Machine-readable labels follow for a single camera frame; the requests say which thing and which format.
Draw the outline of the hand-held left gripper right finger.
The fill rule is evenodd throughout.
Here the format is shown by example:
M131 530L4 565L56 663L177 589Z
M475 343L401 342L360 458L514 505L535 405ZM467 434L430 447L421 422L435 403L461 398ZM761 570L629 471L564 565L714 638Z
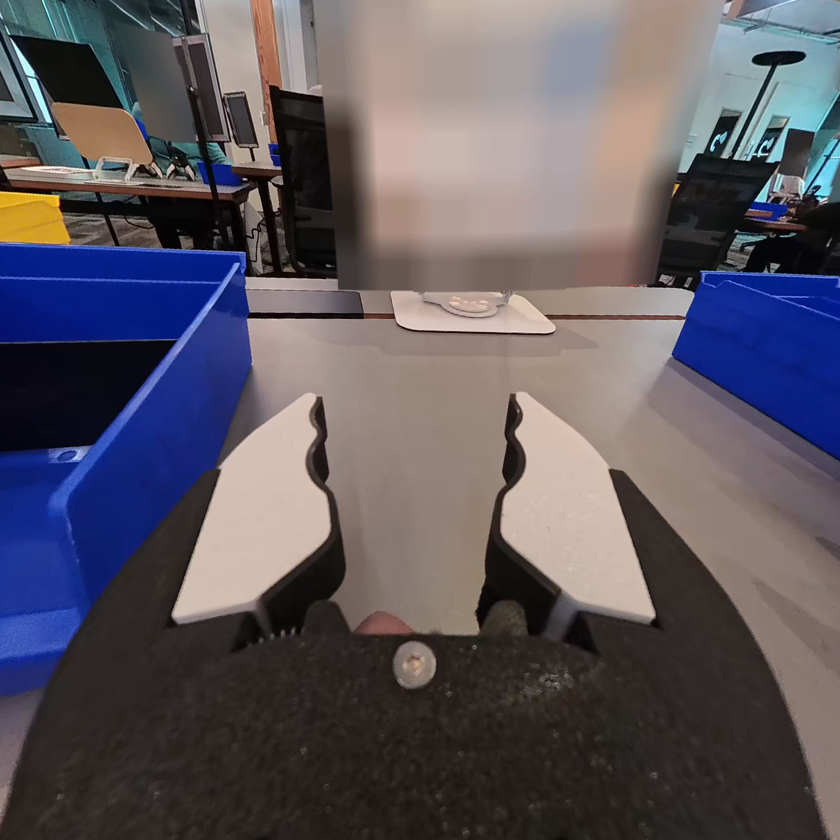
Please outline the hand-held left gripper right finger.
M654 627L654 601L602 455L526 392L509 396L505 440L479 628L503 602L525 634L552 640L567 638L583 616Z

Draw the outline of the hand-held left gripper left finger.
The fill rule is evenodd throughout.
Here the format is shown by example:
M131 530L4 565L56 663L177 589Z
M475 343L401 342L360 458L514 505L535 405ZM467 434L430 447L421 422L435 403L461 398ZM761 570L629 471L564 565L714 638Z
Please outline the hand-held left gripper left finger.
M265 636L300 633L346 571L328 487L322 398L301 395L243 439L218 469L171 619L248 614Z

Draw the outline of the blue bin with black divider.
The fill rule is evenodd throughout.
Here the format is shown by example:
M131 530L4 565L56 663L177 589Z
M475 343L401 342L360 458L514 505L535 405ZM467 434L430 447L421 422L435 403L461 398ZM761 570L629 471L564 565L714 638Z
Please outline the blue bin with black divider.
M1 694L215 467L251 367L246 257L2 244Z

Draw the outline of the black flat pad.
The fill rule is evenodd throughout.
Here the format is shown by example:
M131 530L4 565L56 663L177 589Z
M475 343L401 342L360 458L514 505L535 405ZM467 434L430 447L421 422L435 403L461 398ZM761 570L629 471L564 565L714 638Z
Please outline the black flat pad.
M351 290L246 291L250 319L363 319L361 295Z

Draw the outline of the instruction board on white stand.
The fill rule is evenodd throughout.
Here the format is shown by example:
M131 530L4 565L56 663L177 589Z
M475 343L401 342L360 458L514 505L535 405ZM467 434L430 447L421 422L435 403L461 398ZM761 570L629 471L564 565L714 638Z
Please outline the instruction board on white stand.
M425 333L549 335L554 323L513 291L416 292L394 290L397 324Z
M96 163L93 180L101 180L105 163L126 165L123 176L126 182L133 179L141 166L152 172L153 178L164 180L150 146L129 112L57 101L51 109L55 121L80 155Z

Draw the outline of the blue plastic bin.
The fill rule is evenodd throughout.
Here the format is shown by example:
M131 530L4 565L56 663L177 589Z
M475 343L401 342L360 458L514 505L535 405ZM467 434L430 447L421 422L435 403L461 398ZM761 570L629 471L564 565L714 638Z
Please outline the blue plastic bin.
M838 277L704 271L673 357L839 458Z

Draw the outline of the black mesh office chair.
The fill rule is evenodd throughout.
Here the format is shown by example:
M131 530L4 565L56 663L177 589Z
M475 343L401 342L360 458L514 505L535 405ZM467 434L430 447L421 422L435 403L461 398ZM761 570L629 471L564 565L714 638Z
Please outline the black mesh office chair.
M671 277L676 287L694 291L702 272L717 270L777 168L775 162L698 154L671 198L654 286Z

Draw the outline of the wooden background desk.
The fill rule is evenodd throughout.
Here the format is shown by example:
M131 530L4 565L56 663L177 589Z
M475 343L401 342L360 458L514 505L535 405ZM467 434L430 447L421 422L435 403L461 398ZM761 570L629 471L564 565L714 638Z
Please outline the wooden background desk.
M150 221L201 221L213 214L213 225L228 250L246 252L245 225L240 207L250 185L210 186L202 182L152 178L124 180L118 171L72 169L68 173L37 171L34 167L2 170L2 189L8 192L58 196L64 214L134 217Z

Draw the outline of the yellow plastic bin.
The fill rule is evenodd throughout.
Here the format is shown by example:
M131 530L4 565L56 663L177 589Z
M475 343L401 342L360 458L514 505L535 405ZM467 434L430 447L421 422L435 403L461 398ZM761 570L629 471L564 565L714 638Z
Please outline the yellow plastic bin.
M1 242L69 245L57 196L1 192Z

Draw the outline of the small black monitor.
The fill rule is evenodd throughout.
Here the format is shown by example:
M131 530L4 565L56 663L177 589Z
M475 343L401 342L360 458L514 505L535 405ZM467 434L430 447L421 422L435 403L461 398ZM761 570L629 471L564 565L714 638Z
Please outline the small black monitor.
M245 91L224 93L223 103L233 143L241 149L256 150L259 141Z

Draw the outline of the black floor lamp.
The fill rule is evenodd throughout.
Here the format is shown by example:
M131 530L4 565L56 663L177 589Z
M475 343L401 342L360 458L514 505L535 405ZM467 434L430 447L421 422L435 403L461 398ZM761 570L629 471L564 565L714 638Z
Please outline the black floor lamp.
M742 144L745 140L745 137L748 134L750 127L752 126L753 120L757 114L757 111L759 110L760 104L777 69L779 69L780 67L790 67L800 64L805 58L806 53L804 51L792 49L772 50L763 52L761 54L757 54L752 57L752 64L756 67L766 68L767 73L761 83L761 86L755 99L753 100L751 109L741 126L741 130L738 134L738 137L730 150L729 159L735 159L737 154L739 153Z

